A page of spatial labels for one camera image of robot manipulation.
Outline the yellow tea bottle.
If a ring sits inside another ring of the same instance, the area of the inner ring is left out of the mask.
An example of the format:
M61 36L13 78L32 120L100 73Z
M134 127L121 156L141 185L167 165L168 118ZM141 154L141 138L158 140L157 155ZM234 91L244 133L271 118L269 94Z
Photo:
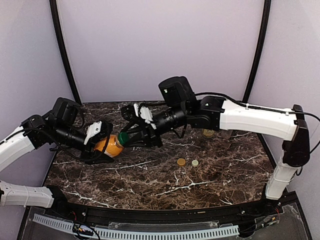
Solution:
M203 128L201 134L204 138L211 139L215 135L215 131Z

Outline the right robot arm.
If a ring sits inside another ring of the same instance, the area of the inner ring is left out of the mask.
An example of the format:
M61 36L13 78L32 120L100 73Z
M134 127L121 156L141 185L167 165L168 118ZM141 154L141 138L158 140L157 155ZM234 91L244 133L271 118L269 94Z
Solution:
M215 92L194 93L184 76L170 77L159 84L167 109L152 114L150 104L124 106L127 125L119 141L125 147L161 147L161 136L190 126L213 131L246 131L282 139L283 156L265 187L269 200L281 198L296 171L309 160L313 149L300 105L268 108L237 101Z

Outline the cream bottle cap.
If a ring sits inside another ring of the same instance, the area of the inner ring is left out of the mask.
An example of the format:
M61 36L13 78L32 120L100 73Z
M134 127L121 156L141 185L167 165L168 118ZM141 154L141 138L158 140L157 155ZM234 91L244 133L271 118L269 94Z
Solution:
M191 162L191 165L192 165L193 167L197 167L197 166L199 165L199 161L198 161L198 160L193 160L193 161Z

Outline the clear coffee bottle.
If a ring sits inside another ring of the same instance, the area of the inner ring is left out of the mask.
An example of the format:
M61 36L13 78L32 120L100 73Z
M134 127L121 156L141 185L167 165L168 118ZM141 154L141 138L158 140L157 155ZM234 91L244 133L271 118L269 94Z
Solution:
M233 130L221 130L221 137L225 140L228 140L231 138L233 133Z

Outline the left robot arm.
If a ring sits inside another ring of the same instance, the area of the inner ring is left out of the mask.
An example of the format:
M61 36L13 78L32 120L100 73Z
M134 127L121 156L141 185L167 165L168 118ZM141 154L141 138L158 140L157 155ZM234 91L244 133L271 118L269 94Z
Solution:
M89 125L87 133L84 133L84 124L74 125L77 116L83 115L79 103L59 97L46 114L27 118L0 142L0 169L4 170L45 144L55 144L55 151L62 151L88 165L113 162L113 158L105 154L107 143L102 145L101 150L95 149L100 141L110 138L113 125L105 120L97 121ZM55 186L31 187L0 182L1 206L49 209L64 202L65 195Z

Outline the orange juice bottle green cap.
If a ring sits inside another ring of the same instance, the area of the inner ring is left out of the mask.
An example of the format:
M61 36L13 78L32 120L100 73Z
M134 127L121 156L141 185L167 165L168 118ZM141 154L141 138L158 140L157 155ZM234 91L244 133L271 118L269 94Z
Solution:
M109 138L106 137L102 139L95 145L94 150L102 152L105 146L105 143L108 142L108 145L104 151L104 154L112 158L118 156L125 147L118 143L117 135L118 134L111 134Z

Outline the gold bottle cap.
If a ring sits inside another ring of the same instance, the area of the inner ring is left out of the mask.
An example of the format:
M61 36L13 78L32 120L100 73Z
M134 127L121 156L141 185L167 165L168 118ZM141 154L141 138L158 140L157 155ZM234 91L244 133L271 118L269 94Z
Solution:
M179 158L176 162L179 167L184 167L187 163L184 158Z

